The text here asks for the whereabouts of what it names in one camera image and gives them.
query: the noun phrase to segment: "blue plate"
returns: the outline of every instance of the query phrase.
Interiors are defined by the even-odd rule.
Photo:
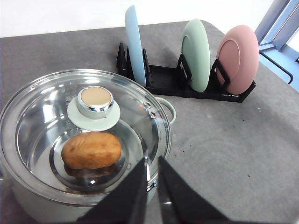
[[[127,9],[125,21],[133,75],[136,82],[146,87],[140,34],[134,5]]]

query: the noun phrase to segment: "gray countertop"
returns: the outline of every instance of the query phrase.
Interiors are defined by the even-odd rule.
[[[186,22],[140,26],[150,64],[175,67]],[[204,22],[211,63],[223,37]],[[24,84],[71,68],[116,72],[124,28],[1,39],[1,107]],[[233,220],[294,222],[299,217],[299,93],[259,65],[257,87],[242,103],[165,96],[177,110],[169,163]],[[1,181],[1,221],[34,223]],[[147,224],[162,223],[157,195]]]

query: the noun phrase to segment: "dish rack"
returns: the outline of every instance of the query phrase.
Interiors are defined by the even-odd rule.
[[[242,94],[234,95],[227,92],[226,88],[230,84],[230,78],[220,61],[216,59],[210,71],[209,82],[206,90],[203,92],[197,92],[189,85],[192,74],[183,54],[180,55],[176,68],[150,65],[145,49],[142,51],[142,56],[145,69],[146,89],[152,94],[242,103],[256,87],[256,83],[253,81],[250,87]],[[116,67],[121,76],[135,81],[131,67],[129,50],[127,48],[126,59],[123,43],[120,43],[119,45]],[[218,81],[215,71],[216,68],[219,69],[225,80],[223,85],[221,85]]]

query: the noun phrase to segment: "plate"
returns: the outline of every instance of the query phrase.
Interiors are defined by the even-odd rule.
[[[230,77],[227,91],[235,95],[245,92],[256,76],[259,63],[258,42],[254,31],[246,25],[232,28],[222,39],[216,58]],[[218,69],[216,72],[223,85],[224,78]]]
[[[140,34],[135,6],[130,6],[125,15],[126,33],[134,79],[137,83],[146,87],[145,70],[143,64]]]
[[[203,92],[210,76],[210,49],[206,30],[199,19],[193,19],[185,26],[182,54],[192,74],[190,86],[197,92]]]

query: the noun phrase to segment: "pot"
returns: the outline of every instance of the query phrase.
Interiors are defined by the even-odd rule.
[[[89,86],[111,93],[115,105],[109,101],[109,107],[114,105],[110,111],[117,111],[116,104],[119,107],[118,117],[101,114],[105,119],[114,117],[114,123],[111,127],[111,122],[105,122],[106,128],[99,130],[114,134],[122,151],[113,166],[85,172],[68,169],[61,149],[69,138],[90,131],[86,124],[77,124],[69,111],[69,104]],[[171,121],[161,104],[171,111]],[[157,160],[170,152],[170,124],[175,118],[168,101],[117,74],[90,69],[53,73],[24,86],[4,108],[0,127],[3,173],[12,180],[18,203],[36,221],[69,222],[101,201],[146,156],[150,201],[157,188]]]

